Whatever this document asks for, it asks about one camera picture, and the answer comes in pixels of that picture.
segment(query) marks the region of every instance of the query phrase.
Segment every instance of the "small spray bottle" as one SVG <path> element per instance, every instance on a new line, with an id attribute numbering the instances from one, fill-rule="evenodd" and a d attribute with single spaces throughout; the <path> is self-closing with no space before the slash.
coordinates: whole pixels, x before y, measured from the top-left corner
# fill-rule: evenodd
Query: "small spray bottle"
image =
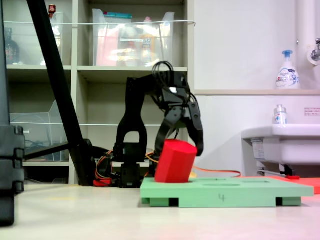
<path id="1" fill-rule="evenodd" d="M 276 89 L 300 89 L 300 78 L 296 68 L 290 61 L 291 50 L 285 50 L 282 54 L 285 61 L 280 68 L 278 77 L 275 82 Z"/>

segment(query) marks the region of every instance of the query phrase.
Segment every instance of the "green base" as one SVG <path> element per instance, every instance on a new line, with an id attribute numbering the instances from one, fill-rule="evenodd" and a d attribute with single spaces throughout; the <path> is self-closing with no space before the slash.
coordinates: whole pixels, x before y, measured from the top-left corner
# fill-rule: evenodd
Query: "green base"
<path id="1" fill-rule="evenodd" d="M 273 178 L 193 178 L 188 183 L 158 183 L 145 178 L 140 188 L 150 207 L 241 208 L 301 206 L 314 188 Z"/>

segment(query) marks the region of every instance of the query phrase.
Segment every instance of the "black stand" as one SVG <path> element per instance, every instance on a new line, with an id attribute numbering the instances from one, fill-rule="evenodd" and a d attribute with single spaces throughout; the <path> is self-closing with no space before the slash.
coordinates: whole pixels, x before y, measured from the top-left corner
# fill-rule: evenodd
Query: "black stand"
<path id="1" fill-rule="evenodd" d="M 50 84 L 59 108 L 68 143 L 25 156 L 22 127 L 10 126 L 3 5 L 0 0 L 0 226 L 15 221 L 15 195 L 24 191 L 23 159 L 68 149 L 81 186 L 93 186 L 96 162 L 93 147 L 82 137 L 64 68 L 44 0 L 27 0 L 45 59 Z"/>

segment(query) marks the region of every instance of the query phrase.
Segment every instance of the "white pipe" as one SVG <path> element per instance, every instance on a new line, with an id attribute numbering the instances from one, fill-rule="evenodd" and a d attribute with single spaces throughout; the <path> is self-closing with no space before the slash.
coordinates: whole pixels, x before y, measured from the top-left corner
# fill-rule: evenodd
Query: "white pipe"
<path id="1" fill-rule="evenodd" d="M 318 63 L 311 62 L 312 59 L 309 58 L 316 47 L 316 7 L 316 0 L 296 0 L 297 39 L 299 40 L 296 63 L 302 89 L 319 88 L 314 74 L 314 65 Z"/>

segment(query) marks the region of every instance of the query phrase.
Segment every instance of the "hole in board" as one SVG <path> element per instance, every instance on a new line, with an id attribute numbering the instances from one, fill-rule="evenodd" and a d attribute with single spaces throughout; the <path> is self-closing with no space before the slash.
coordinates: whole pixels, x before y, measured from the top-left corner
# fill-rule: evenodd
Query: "hole in board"
<path id="1" fill-rule="evenodd" d="M 269 181 L 243 181 L 244 184 L 269 184 Z"/>
<path id="2" fill-rule="evenodd" d="M 275 205 L 276 206 L 282 206 L 282 197 L 276 197 L 275 198 Z"/>
<path id="3" fill-rule="evenodd" d="M 169 198 L 169 207 L 179 207 L 179 198 Z"/>
<path id="4" fill-rule="evenodd" d="M 197 178 L 198 181 L 226 181 L 226 178 Z"/>
<path id="5" fill-rule="evenodd" d="M 240 186 L 240 184 L 233 184 L 233 183 L 221 183 L 221 184 L 203 184 L 203 186 L 206 187 L 237 187 Z"/>

